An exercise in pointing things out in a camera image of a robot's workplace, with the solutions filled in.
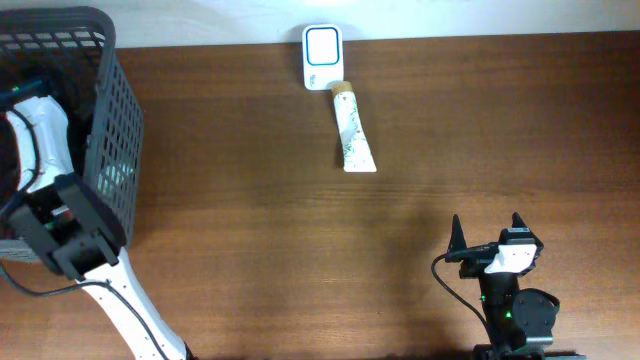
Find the wood grain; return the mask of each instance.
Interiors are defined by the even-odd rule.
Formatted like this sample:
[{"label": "wood grain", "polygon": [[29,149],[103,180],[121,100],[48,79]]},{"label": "wood grain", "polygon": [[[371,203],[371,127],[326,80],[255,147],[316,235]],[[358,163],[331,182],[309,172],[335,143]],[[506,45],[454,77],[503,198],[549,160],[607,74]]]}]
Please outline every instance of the wood grain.
[{"label": "wood grain", "polygon": [[[298,44],[118,53],[145,110],[131,261],[194,353],[354,359],[486,343],[429,266],[454,213],[475,245],[518,211],[546,245],[521,286],[562,301],[553,349],[636,358],[640,33],[344,48],[376,174],[341,170],[331,95],[304,89]],[[9,265],[33,287],[65,283]],[[439,269],[477,299],[456,266]],[[0,293],[0,358],[132,358],[85,294]]]}]

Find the white wall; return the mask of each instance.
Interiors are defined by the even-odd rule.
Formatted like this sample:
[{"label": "white wall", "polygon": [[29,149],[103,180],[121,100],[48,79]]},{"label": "white wall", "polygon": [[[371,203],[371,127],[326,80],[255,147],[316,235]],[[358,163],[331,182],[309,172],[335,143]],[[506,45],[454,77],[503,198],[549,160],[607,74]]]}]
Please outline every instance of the white wall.
[{"label": "white wall", "polygon": [[640,29],[640,0],[2,0],[0,9],[89,5],[119,47],[300,41],[338,24],[345,40]]}]

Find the brown table surface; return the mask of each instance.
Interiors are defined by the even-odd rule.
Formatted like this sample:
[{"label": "brown table surface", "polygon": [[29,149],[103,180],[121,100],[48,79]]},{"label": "brown table surface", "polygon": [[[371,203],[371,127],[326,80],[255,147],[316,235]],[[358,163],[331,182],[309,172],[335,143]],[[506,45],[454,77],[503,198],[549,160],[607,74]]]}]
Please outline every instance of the brown table surface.
[{"label": "brown table surface", "polygon": [[[545,243],[521,287],[562,301],[555,350],[640,354],[640,33],[344,44],[376,174],[346,174],[299,44],[118,52],[145,110],[131,261],[201,359],[470,350],[487,336],[433,279],[518,211]],[[37,288],[66,284],[8,264]],[[443,278],[479,306],[478,283]],[[84,293],[0,282],[0,358],[131,359]]]}]

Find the basket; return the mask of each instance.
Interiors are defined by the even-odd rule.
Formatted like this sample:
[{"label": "basket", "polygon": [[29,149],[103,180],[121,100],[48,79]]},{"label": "basket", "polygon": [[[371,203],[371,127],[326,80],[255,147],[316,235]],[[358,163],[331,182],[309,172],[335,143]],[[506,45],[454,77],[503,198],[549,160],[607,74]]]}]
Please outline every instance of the basket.
[{"label": "basket", "polygon": [[[82,170],[76,171],[113,210],[129,246],[144,125],[115,54],[113,22],[90,7],[0,12],[0,78],[20,82],[27,67],[71,79],[78,111],[92,119]],[[0,258],[38,261],[7,229],[0,230]]]}]

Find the plastic crate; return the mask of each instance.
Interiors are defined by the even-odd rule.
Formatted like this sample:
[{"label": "plastic crate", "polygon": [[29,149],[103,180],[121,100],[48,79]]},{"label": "plastic crate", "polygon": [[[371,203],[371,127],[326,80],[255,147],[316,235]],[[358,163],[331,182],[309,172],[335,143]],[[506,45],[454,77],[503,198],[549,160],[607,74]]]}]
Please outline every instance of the plastic crate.
[{"label": "plastic crate", "polygon": [[[129,246],[144,126],[142,110],[116,57],[115,41],[113,22],[98,9],[0,12],[0,78],[19,83],[28,67],[62,74],[71,79],[76,100],[93,112],[82,176],[116,214]],[[10,232],[2,236],[0,258],[38,260]]]}]

